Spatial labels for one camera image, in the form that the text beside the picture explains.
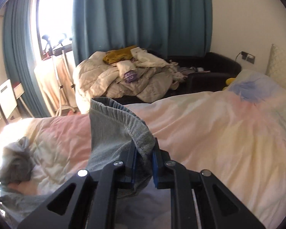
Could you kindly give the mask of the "white pillow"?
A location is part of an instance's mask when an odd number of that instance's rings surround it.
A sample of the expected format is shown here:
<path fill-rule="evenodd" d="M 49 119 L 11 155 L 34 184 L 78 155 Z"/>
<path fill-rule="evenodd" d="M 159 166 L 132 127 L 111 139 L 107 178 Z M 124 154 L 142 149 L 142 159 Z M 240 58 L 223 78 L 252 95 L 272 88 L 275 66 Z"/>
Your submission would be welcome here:
<path fill-rule="evenodd" d="M 286 90 L 286 50 L 272 44 L 266 75 Z"/>

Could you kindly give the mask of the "mustard yellow garment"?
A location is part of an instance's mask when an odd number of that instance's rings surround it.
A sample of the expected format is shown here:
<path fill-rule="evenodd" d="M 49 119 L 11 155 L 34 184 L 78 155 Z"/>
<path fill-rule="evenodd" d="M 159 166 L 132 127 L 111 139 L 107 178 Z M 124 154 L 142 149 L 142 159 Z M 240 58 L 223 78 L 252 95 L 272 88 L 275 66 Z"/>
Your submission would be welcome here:
<path fill-rule="evenodd" d="M 106 64 L 114 64 L 123 60 L 131 60 L 133 57 L 131 50 L 135 49 L 136 47 L 137 46 L 133 45 L 118 50 L 107 51 L 103 57 L 103 62 Z"/>

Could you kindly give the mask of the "pile of beige bedding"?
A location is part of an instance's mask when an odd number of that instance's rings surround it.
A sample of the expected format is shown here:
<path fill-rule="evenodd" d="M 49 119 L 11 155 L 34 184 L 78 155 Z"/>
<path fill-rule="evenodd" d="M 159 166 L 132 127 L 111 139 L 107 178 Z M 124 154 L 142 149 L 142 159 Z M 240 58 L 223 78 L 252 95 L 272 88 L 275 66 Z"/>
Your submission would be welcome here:
<path fill-rule="evenodd" d="M 140 47 L 131 50 L 131 60 L 106 64 L 106 52 L 96 51 L 74 70 L 75 99 L 79 111 L 89 111 L 92 98 L 139 96 L 154 98 L 165 93 L 173 82 L 183 79 L 178 63 L 167 62 Z"/>

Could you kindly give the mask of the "window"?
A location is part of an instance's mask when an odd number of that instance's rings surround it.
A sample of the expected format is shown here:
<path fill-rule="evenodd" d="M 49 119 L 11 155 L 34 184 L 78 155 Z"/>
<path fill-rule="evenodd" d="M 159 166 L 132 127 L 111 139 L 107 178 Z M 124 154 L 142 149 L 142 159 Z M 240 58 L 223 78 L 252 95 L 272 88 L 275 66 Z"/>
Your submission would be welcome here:
<path fill-rule="evenodd" d="M 36 0 L 36 31 L 41 59 L 61 47 L 72 48 L 74 0 Z"/>

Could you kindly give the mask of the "blue denim jeans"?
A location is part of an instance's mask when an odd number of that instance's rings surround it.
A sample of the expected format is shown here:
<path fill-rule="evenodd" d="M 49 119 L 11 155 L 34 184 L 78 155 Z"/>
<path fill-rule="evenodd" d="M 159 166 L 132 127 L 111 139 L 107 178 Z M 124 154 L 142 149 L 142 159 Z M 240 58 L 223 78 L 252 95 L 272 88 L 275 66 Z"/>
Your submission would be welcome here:
<path fill-rule="evenodd" d="M 0 202 L 22 221 L 78 170 L 101 170 L 135 145 L 134 193 L 151 178 L 155 139 L 143 120 L 110 98 L 95 98 L 87 114 L 27 118 L 0 134 Z"/>

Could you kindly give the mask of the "wall power socket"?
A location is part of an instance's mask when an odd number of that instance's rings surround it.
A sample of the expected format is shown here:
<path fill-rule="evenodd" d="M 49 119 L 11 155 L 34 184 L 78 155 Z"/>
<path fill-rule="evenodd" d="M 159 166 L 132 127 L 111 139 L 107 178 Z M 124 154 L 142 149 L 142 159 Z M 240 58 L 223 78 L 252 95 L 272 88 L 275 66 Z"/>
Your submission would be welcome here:
<path fill-rule="evenodd" d="M 250 54 L 250 53 L 241 51 L 241 52 L 238 53 L 237 56 L 235 57 L 235 61 L 237 61 L 239 57 L 240 57 L 242 60 L 247 61 L 247 62 L 249 62 L 249 63 L 251 63 L 251 64 L 254 64 L 254 63 L 255 63 L 255 56 L 253 56 L 253 55 Z"/>

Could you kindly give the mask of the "right teal curtain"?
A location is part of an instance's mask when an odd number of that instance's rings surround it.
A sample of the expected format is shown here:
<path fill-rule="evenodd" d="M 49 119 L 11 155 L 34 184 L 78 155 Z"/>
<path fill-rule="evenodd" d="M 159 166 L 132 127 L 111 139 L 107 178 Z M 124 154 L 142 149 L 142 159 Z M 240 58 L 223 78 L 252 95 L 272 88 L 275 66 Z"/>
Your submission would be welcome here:
<path fill-rule="evenodd" d="M 74 0 L 73 53 L 132 45 L 167 56 L 204 56 L 212 39 L 212 0 Z"/>

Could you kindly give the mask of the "white backed chair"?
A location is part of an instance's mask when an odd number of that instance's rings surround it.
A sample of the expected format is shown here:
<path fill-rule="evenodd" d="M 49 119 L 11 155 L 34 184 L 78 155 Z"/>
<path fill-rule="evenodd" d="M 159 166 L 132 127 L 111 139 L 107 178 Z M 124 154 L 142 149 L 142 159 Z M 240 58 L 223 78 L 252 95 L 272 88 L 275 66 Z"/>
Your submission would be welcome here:
<path fill-rule="evenodd" d="M 13 121 L 12 113 L 17 108 L 18 100 L 20 100 L 20 103 L 23 105 L 28 114 L 34 118 L 33 114 L 22 98 L 24 93 L 25 90 L 22 86 L 22 83 L 19 83 L 13 87 L 11 80 L 8 79 L 0 85 L 0 113 L 7 125 Z"/>

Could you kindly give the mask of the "beige hanging garment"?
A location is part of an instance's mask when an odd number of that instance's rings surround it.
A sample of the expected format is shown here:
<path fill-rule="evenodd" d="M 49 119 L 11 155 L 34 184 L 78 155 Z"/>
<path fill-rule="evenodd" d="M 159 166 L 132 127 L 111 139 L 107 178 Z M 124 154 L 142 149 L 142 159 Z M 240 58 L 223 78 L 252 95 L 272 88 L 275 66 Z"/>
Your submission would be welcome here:
<path fill-rule="evenodd" d="M 77 107 L 75 91 L 72 88 L 73 79 L 71 77 L 74 67 L 74 61 L 66 65 L 62 56 L 53 56 L 36 63 L 35 76 L 51 116 L 55 116 L 59 108 L 59 86 L 57 81 L 60 81 L 60 84 L 63 86 L 61 103 Z"/>

